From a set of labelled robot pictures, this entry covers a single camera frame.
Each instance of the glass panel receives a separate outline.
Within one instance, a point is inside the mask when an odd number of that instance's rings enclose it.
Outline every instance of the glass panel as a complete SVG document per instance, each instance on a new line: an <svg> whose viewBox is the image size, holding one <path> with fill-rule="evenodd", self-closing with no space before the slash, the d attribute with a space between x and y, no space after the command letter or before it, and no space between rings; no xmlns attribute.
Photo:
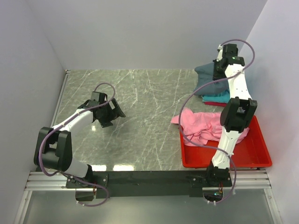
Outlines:
<svg viewBox="0 0 299 224"><path fill-rule="evenodd" d="M76 204L73 191L35 191L24 223L271 224L273 220L262 189L236 190L235 196L217 206L203 198L164 196L112 198L95 208Z"/></svg>

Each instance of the cable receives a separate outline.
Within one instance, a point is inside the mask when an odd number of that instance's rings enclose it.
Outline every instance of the cable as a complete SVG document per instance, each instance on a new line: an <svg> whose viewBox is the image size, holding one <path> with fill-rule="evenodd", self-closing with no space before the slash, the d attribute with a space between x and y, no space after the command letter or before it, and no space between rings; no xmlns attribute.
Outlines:
<svg viewBox="0 0 299 224"><path fill-rule="evenodd" d="M96 106L89 107L89 108L87 108L87 109L85 109L85 110L80 111L79 113L76 113L76 114L73 115L71 118L69 118L66 122L64 122L64 124L58 126L58 127L55 128L54 130L52 130L51 132L49 132L49 133L46 135L46 137L43 139L43 141L42 141L42 143L41 143L41 146L40 146L40 148L39 148L39 152L38 152L38 163L39 163L39 166L40 166L42 172L43 172L46 176L54 176L55 174L59 173L59 171L55 171L54 173L51 173L51 174L50 174L50 173L48 173L48 172L45 170L45 167L43 166L42 154L43 154L43 149L44 149L44 147L45 147L45 145L46 145L46 142L47 142L48 138L49 138L53 133L55 133L57 130L60 130L60 129L61 129L62 127L64 127L65 125L69 124L71 121L73 121L73 120L74 120L76 117L78 117L80 114L82 114L82 113L84 113L84 112L86 112L86 111L90 111L90 110L92 110L92 109L95 109L95 108L98 108L98 107L102 107L102 106L105 106L105 105L109 104L109 103L113 100L113 98L114 98L114 96L115 96L115 88L114 88L110 83L100 83L100 84L98 84L98 85L96 86L96 88L95 88L95 91L97 90L97 88L98 88L99 86L104 85L104 84L107 84L107 85L111 86L111 88L113 89L113 95L112 95L112 97L111 97L107 102L105 102L105 103L103 103L103 104L100 104L100 105L96 105ZM81 180L81 179L79 179L79 178L77 178L77 177L75 177L75 176L73 176L73 178L74 178L75 180L81 182L81 183L88 184L88 185L91 185L91 186L95 186L95 187L97 187L97 188L101 188L101 189L104 189L104 190L106 191L106 198L105 198L101 203L99 203L99 204L83 204L83 203L81 203L81 202L79 202L79 204L81 204L81 205L83 205L83 206L87 206L87 207L95 207L95 206L98 206L98 205L101 205L101 204L105 203L105 202L108 200L108 198L109 198L109 192L108 192L108 190L107 190L106 188L104 188L103 186L98 185L98 184L94 184L94 183L85 182L85 181L83 181L83 180Z"/></svg>
<svg viewBox="0 0 299 224"><path fill-rule="evenodd" d="M248 42L246 42L246 41L244 41L244 40L241 40L241 39L231 39L231 40L225 41L224 43L221 44L221 46L223 46L225 43L227 43L227 42L231 42L231 41L240 41L240 42L243 42L243 43L247 44L247 45L250 47L250 49L252 50L252 60L251 60L251 62L250 62L247 66L245 66L245 67L243 68L242 71L244 71L245 69L247 69L247 68L253 63L253 61L254 61L254 59L255 59L255 57L256 57L256 54L255 54L255 52L254 52L254 49L253 49L253 47L252 47ZM195 143L195 142L192 142L190 139L188 139L187 136L183 133L183 129L182 129L182 126L181 126L181 117L182 117L183 109L184 109L184 107L186 106L187 102L189 101L189 99L191 99L192 96L194 96L194 94L195 94L197 91L201 90L202 88L206 87L207 85L210 85L210 84L213 84L213 83L218 83L218 82L223 82L223 81L229 80L229 79L231 79L231 78L235 78L235 77L237 77L238 75L240 75L240 73L241 73L242 71L239 71L238 73L236 73L235 75L233 75L233 76L231 76L231 77L228 77L228 78L222 78L222 79L218 79L218 80L214 80L214 81L211 81L211 82L209 82L209 83L206 83L206 84L200 86L200 87L199 87L198 89L196 89L196 90L195 90L195 91L188 97L188 99L183 103L183 106L182 106L182 108L181 108L181 110L180 110L180 112L179 112L179 115L178 115L178 128L179 128L179 131L181 132L181 134L183 135L183 137L184 137L188 142L190 142L190 143L192 143L192 144L194 144L195 146L198 146L198 147L211 148L211 149L216 149L216 150L219 150L219 151L223 152L223 153L229 158L231 164L232 164L233 167L234 167L235 178L234 178L233 186L232 186L231 190L229 191L228 195L226 195L224 198L222 198L220 201L218 201L218 202L216 202L216 203L220 203L220 202L225 201L227 198L229 198L229 197L231 196L231 194L232 194L233 191L234 191L234 188L235 188L235 182L236 182L236 178L237 178L237 169L236 169L235 163L234 163L234 161L232 160L232 158L228 155L228 153L227 153L226 151L224 151L223 149L218 148L218 147L213 147L213 146L199 145L199 144L197 144L197 143Z"/></svg>

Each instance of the marble tabletop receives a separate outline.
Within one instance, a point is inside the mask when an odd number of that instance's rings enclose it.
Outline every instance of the marble tabletop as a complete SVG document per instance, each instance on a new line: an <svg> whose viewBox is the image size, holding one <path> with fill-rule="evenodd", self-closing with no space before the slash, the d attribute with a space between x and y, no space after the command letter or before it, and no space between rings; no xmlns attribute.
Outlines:
<svg viewBox="0 0 299 224"><path fill-rule="evenodd" d="M98 121L72 136L73 155L95 170L182 170L178 126L170 124L196 86L194 70L71 70L62 94L56 124L90 99L95 86L109 82L126 118L101 128ZM109 86L98 91L112 95ZM192 97L194 112L219 112Z"/></svg>

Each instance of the teal cloth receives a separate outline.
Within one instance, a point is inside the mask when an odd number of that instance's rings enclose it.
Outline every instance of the teal cloth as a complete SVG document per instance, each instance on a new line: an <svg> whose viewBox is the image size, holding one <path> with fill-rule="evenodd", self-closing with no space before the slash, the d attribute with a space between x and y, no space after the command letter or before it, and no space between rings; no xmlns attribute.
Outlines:
<svg viewBox="0 0 299 224"><path fill-rule="evenodd" d="M218 94L202 95L203 102L217 102L227 104L230 99L229 90L225 90Z"/></svg>

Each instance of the dark blue cloth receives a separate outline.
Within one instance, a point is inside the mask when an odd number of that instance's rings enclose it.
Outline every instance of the dark blue cloth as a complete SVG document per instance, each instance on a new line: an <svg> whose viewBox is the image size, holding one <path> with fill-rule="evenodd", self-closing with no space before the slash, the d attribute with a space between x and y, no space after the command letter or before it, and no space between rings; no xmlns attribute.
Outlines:
<svg viewBox="0 0 299 224"><path fill-rule="evenodd" d="M214 63L205 64L196 67L195 72L198 74L198 82L195 90L200 86L213 80ZM210 84L196 92L196 96L218 94L229 89L228 81Z"/></svg>

